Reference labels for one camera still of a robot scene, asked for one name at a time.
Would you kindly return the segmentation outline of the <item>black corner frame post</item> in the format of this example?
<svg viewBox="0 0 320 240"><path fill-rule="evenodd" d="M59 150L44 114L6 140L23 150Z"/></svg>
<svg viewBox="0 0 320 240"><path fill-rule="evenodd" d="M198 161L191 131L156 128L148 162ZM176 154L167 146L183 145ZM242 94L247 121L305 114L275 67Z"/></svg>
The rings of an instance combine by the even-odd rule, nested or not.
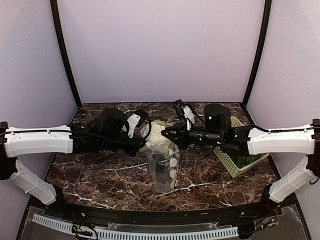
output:
<svg viewBox="0 0 320 240"><path fill-rule="evenodd" d="M258 70L259 70L259 66L261 63L263 50L264 50L264 46L265 46L265 41L266 41L266 37L267 37L267 32L268 32L271 9L272 9L272 0L265 0L258 41L257 41L257 45L256 45L253 63L252 63L252 68L251 68L250 75L248 78L248 83L247 83L247 86L245 89L245 93L244 93L244 96L243 96L243 99L241 102L243 108L245 108L245 109L248 106L251 94L253 92L254 84L255 84L256 77L257 77Z"/></svg>
<svg viewBox="0 0 320 240"><path fill-rule="evenodd" d="M57 39L57 43L60 51L60 56L61 56L64 70L66 73L68 84L69 84L73 99L75 101L76 107L79 109L83 104L80 98L80 94L78 92L78 88L76 86L75 78L73 75L69 56L67 53L67 48L66 48L66 43L65 43L65 38L63 34L60 13L59 13L58 1L50 0L50 8L51 8L51 15L53 19L56 39Z"/></svg>

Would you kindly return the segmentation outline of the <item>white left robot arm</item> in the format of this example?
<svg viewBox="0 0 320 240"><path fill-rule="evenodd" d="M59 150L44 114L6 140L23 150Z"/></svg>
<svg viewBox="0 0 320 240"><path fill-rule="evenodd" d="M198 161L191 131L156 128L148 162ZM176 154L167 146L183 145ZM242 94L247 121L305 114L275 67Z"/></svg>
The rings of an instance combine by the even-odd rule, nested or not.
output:
<svg viewBox="0 0 320 240"><path fill-rule="evenodd" d="M126 115L115 108L104 108L89 123L70 123L49 128L16 128L6 121L0 124L0 179L20 187L60 218L71 213L62 190L47 183L26 168L22 155L63 153L85 154L99 151L123 151L134 157L146 143L135 133L149 115L142 109Z"/></svg>

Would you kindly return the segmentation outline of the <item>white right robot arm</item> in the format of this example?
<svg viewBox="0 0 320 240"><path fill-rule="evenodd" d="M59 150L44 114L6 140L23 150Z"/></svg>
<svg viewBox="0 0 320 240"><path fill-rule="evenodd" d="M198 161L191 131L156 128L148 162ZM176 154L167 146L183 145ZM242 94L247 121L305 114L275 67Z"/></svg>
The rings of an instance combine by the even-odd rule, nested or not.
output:
<svg viewBox="0 0 320 240"><path fill-rule="evenodd" d="M320 176L320 120L311 124L289 128L264 129L257 125L233 127L227 107L210 103L204 106L204 126L195 123L193 108L181 100L173 104L184 122L165 128L162 136L179 149L189 145L219 147L224 153L236 157L265 153L299 153L305 156L284 177L266 187L265 198L255 205L255 213L266 217L286 197Z"/></svg>

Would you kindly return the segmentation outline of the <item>pale green plastic basket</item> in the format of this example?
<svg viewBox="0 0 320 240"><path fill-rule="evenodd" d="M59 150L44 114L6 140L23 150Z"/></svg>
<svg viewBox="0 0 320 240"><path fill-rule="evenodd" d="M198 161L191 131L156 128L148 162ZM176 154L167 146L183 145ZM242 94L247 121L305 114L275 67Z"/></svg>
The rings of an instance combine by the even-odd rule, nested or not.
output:
<svg viewBox="0 0 320 240"><path fill-rule="evenodd" d="M233 178L252 169L255 165L269 156L268 153L257 154L263 155L263 157L243 168L238 168L233 161L235 157L247 157L252 155L249 154L248 149L248 141L250 139L249 131L255 126L244 125L236 117L230 117L228 115L215 116L213 118L213 126L223 137L223 141L212 148L213 153Z"/></svg>

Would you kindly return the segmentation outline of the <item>green fake vegetable in basket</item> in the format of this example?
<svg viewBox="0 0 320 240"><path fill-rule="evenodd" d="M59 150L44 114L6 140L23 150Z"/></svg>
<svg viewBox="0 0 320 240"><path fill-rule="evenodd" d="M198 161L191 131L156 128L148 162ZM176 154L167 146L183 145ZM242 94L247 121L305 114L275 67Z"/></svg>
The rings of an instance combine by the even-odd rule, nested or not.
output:
<svg viewBox="0 0 320 240"><path fill-rule="evenodd" d="M250 165L251 163L256 162L257 160L259 160L260 158L262 158L263 155L250 155L250 156L237 156L233 159L233 162L235 163L235 165L241 169L244 168L248 165Z"/></svg>

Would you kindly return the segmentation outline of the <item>clear zip top bag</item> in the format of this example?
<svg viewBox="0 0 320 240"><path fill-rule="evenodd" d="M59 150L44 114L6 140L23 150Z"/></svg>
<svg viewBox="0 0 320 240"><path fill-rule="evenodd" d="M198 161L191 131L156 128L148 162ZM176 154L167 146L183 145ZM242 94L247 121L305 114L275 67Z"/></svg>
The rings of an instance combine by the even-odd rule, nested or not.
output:
<svg viewBox="0 0 320 240"><path fill-rule="evenodd" d="M174 190L180 160L178 146L162 135L168 126L165 121L157 119L140 131L142 137L147 137L140 151L147 157L155 190L163 194Z"/></svg>

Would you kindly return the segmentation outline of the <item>black front rail with electronics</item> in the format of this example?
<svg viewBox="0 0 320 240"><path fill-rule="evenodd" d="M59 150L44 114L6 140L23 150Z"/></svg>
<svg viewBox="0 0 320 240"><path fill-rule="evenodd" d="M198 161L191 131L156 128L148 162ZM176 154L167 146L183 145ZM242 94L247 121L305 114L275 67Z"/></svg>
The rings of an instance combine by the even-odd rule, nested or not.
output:
<svg viewBox="0 0 320 240"><path fill-rule="evenodd" d="M309 233L300 205L291 195L268 216L254 213L256 203L193 211L126 211L67 204L64 215L58 215L31 197L18 230L19 240L83 240L70 234L32 222L34 214L71 221L87 227L109 224L180 226L217 224L238 228L238 237L224 240L309 240Z"/></svg>

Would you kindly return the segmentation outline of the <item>black right corner frame post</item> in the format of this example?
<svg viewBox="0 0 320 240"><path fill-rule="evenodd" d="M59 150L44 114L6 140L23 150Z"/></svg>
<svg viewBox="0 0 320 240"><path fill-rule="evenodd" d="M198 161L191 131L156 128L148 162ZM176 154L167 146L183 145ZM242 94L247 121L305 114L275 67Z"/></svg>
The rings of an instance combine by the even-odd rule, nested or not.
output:
<svg viewBox="0 0 320 240"><path fill-rule="evenodd" d="M243 96L243 99L241 102L243 108L245 108L245 109L248 106L251 94L253 92L254 84L255 84L256 77L257 77L258 70L259 70L259 66L261 63L263 50L264 50L264 46L265 46L265 41L266 41L266 37L267 37L267 32L268 32L271 9L272 9L272 0L265 0L258 41L257 41L257 45L256 45L253 63L252 63L252 68L251 68L250 75L248 78L248 83L247 83L247 86L245 89L245 93L244 93L244 96Z"/></svg>

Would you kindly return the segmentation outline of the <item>white fake cauliflower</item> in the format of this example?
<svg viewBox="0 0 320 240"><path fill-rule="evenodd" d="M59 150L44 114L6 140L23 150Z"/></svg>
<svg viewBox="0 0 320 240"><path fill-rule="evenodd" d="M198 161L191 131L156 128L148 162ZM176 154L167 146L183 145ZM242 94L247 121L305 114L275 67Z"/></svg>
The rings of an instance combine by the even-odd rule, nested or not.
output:
<svg viewBox="0 0 320 240"><path fill-rule="evenodd" d="M165 137L162 135L162 131L165 130L166 127L167 124L165 121L159 119L152 121L151 132L146 140L152 144L164 140Z"/></svg>

